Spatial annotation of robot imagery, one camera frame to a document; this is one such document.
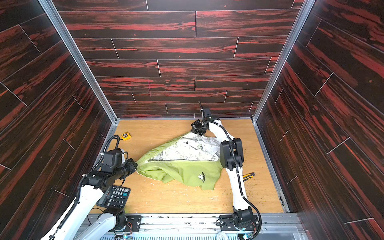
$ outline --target snoopy logo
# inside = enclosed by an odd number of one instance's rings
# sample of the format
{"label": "snoopy logo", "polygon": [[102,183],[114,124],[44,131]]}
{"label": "snoopy logo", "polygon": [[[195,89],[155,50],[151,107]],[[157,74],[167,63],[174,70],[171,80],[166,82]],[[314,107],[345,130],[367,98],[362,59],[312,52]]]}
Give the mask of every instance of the snoopy logo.
{"label": "snoopy logo", "polygon": [[205,174],[203,172],[199,175],[199,178],[200,178],[200,180],[205,182]]}

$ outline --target black cable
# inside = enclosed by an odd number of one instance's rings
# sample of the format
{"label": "black cable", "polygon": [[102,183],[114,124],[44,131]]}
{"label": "black cable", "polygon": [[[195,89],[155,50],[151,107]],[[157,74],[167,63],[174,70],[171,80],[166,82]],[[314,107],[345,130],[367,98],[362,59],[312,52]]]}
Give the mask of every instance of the black cable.
{"label": "black cable", "polygon": [[110,137],[110,138],[108,139],[108,141],[105,143],[105,146],[104,146],[104,148],[103,148],[103,150],[102,150],[102,152],[101,152],[101,153],[102,153],[102,154],[101,154],[101,158],[100,158],[99,161],[96,163],[96,165],[91,169],[90,172],[92,172],[92,171],[94,171],[94,170],[96,170],[96,169],[99,168],[100,164],[103,162],[103,159],[104,159],[104,153],[107,151],[107,148],[109,147],[109,145],[111,144],[111,142],[112,142],[113,139],[116,139],[116,140],[117,140],[116,146],[119,144],[119,142],[120,142],[120,137],[119,137],[119,135],[113,135],[112,137]]}
{"label": "black cable", "polygon": [[84,175],[81,178],[81,180],[79,182],[79,185],[77,186],[76,197],[75,197],[75,200],[73,202],[73,205],[71,206],[70,210],[65,215],[65,217],[61,220],[61,222],[57,226],[57,229],[61,229],[62,228],[62,226],[64,225],[65,221],[67,221],[68,217],[71,215],[71,213],[73,212],[73,210],[75,209],[77,204],[80,202],[79,200],[80,200],[80,194],[81,194],[81,185],[83,184],[83,181],[84,181],[85,177],[86,177],[86,175]]}
{"label": "black cable", "polygon": [[114,229],[112,229],[112,230],[113,230],[113,233],[115,234],[115,237],[114,237],[115,240],[120,240],[120,239],[122,239],[122,237],[118,237],[118,236],[116,235],[116,232],[115,232]]}
{"label": "black cable", "polygon": [[122,183],[120,184],[119,187],[121,187],[124,184],[124,182],[125,182],[125,176],[124,176],[124,179],[123,179],[123,181],[122,181]]}
{"label": "black cable", "polygon": [[246,197],[243,196],[243,199],[244,201],[246,201],[249,205],[251,205],[251,207],[253,207],[253,209],[257,212],[257,216],[258,216],[258,220],[259,220],[259,225],[257,227],[257,231],[256,233],[254,234],[254,236],[251,238],[254,239],[259,233],[260,233],[260,230],[262,229],[262,216],[259,212],[259,210],[255,207],[255,205],[253,205]]}
{"label": "black cable", "polygon": [[[103,210],[101,210],[101,209],[98,208],[98,207],[94,207],[94,208],[92,208],[92,209],[99,209],[100,211],[104,212]],[[88,219],[89,225],[92,225],[91,221],[89,220],[89,216],[88,216],[88,215],[87,215],[87,219]]]}
{"label": "black cable", "polygon": [[214,121],[203,121],[203,122],[201,122],[201,125],[203,125],[203,124],[206,123],[206,122],[211,122],[211,123],[213,123],[213,124],[219,126],[219,127],[224,131],[224,133],[226,134],[227,138],[228,138],[230,141],[232,141],[232,139],[229,137],[228,132],[226,131],[226,129],[225,129],[222,125],[220,125],[220,124],[218,124],[217,122],[214,122]]}

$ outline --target metal plate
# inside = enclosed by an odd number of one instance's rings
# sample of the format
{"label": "metal plate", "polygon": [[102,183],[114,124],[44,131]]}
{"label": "metal plate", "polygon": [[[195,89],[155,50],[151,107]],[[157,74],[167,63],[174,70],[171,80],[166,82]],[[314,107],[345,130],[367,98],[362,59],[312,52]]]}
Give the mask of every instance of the metal plate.
{"label": "metal plate", "polygon": [[[223,221],[223,225],[220,226],[220,230],[222,231],[238,231],[238,229],[235,228],[235,225],[233,224],[233,218],[232,215],[220,215],[219,216],[220,223]],[[253,225],[248,226],[243,231],[254,231]]]}
{"label": "metal plate", "polygon": [[127,218],[127,222],[132,224],[132,231],[138,232],[141,225],[141,216],[125,215],[125,217]]}

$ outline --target calculator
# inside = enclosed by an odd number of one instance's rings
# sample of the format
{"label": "calculator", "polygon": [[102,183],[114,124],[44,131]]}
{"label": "calculator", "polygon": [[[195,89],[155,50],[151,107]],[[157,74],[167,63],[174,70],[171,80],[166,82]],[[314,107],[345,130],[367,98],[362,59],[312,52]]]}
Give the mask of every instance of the calculator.
{"label": "calculator", "polygon": [[122,186],[110,186],[96,203],[99,207],[117,207],[123,209],[128,200],[131,189]]}

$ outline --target metal rail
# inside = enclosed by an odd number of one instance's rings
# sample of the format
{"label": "metal rail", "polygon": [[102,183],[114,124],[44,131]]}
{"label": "metal rail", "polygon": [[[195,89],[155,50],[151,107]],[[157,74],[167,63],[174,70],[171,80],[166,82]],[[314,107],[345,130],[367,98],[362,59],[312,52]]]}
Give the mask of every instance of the metal rail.
{"label": "metal rail", "polygon": [[255,123],[258,119],[266,100],[268,99],[268,96],[270,95],[273,86],[275,85],[277,78],[280,75],[281,70],[283,69],[284,63],[287,60],[289,53],[291,52],[293,45],[295,44],[297,37],[300,34],[301,29],[304,26],[305,21],[308,18],[308,15],[312,9],[312,6],[314,4],[315,0],[305,0],[303,5],[301,6],[299,13],[296,17],[296,21],[294,22],[292,29],[288,35],[288,38],[284,44],[283,49],[281,50],[279,59],[276,62],[275,68],[273,69],[271,76],[269,78],[269,81],[265,87],[265,91],[263,92],[263,95],[259,101],[259,104],[256,108],[255,114],[253,115],[253,122]]}
{"label": "metal rail", "polygon": [[[133,233],[133,239],[135,240],[219,240],[216,235],[220,232],[220,227],[216,226],[215,222],[219,219],[219,215],[225,214],[126,215],[142,216],[140,230]],[[89,214],[89,221],[91,223],[95,222],[98,216],[99,214]],[[297,214],[274,213],[261,214],[261,216],[263,225],[258,236],[260,239],[308,240]],[[89,222],[85,219],[78,232],[85,230],[88,225]],[[237,233],[244,233],[244,231],[224,232],[229,239],[234,240],[237,239]],[[108,237],[114,237],[114,234],[114,232],[109,232],[104,237],[109,239]]]}
{"label": "metal rail", "polygon": [[43,7],[49,20],[51,20],[51,23],[53,24],[56,31],[60,35],[60,37],[63,40],[63,43],[67,47],[68,51],[71,53],[74,61],[79,66],[81,72],[83,73],[85,79],[87,80],[87,82],[91,86],[91,89],[93,90],[96,97],[98,98],[101,105],[103,106],[109,119],[111,120],[112,123],[115,123],[117,120],[117,116],[116,116],[115,112],[113,111],[111,105],[109,104],[109,102],[108,102],[107,98],[105,97],[103,91],[101,90],[99,84],[97,83],[96,78],[94,77],[93,73],[89,69],[87,62],[85,61],[84,57],[81,55],[79,48],[77,47],[77,45],[74,42],[70,32],[68,31],[67,27],[65,26],[65,23],[62,20],[59,12],[57,11],[55,5],[52,2],[52,0],[38,0],[38,1],[41,4],[41,6]]}
{"label": "metal rail", "polygon": [[266,164],[268,166],[269,173],[271,174],[273,184],[275,185],[275,188],[276,188],[276,191],[277,191],[277,195],[279,196],[279,199],[280,199],[280,202],[281,202],[281,206],[283,207],[284,212],[290,212],[287,200],[286,200],[286,198],[284,196],[284,193],[283,193],[283,189],[281,188],[279,179],[277,178],[275,169],[273,168],[272,161],[269,158],[269,155],[268,155],[268,152],[266,150],[266,147],[265,147],[263,138],[261,136],[259,127],[257,126],[256,122],[253,125],[255,127],[255,132],[256,132],[257,138],[259,140],[260,147],[261,147],[261,149],[263,151],[264,158],[265,158]]}

